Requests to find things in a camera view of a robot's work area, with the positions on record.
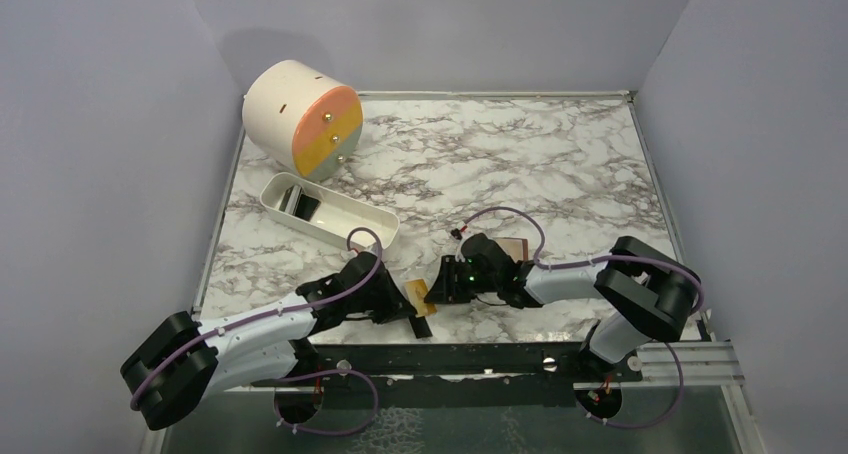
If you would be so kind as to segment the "brown leather card holder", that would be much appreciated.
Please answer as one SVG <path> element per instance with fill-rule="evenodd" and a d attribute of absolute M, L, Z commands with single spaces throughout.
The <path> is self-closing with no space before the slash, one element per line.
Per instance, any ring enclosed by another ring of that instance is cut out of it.
<path fill-rule="evenodd" d="M 496 238 L 495 242 L 513 261 L 524 262 L 530 259 L 529 243 L 527 239 L 515 237 L 500 237 Z"/>

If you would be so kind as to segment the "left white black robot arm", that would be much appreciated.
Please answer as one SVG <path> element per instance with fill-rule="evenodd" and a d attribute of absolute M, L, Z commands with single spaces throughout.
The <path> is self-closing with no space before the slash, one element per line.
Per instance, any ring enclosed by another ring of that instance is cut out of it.
<path fill-rule="evenodd" d="M 310 337 L 345 321 L 377 325 L 416 309 L 385 265 L 362 252 L 343 269 L 243 314 L 195 321 L 168 316 L 122 364 L 131 407 L 153 431 L 169 427 L 200 402 L 233 387 L 271 379 L 306 382 L 325 367 Z"/>

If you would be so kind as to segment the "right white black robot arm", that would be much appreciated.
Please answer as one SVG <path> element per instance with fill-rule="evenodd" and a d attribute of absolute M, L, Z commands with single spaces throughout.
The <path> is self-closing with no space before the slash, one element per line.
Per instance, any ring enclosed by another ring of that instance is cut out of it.
<path fill-rule="evenodd" d="M 636 348 L 678 341 L 700 308 L 702 284 L 694 271 L 632 236 L 618 238 L 606 255 L 548 267 L 516 260 L 494 239 L 475 234 L 457 254 L 443 257 L 424 300 L 461 304 L 481 293 L 516 309 L 605 299 L 615 311 L 595 323 L 576 357 L 579 372 L 600 381 Z"/>

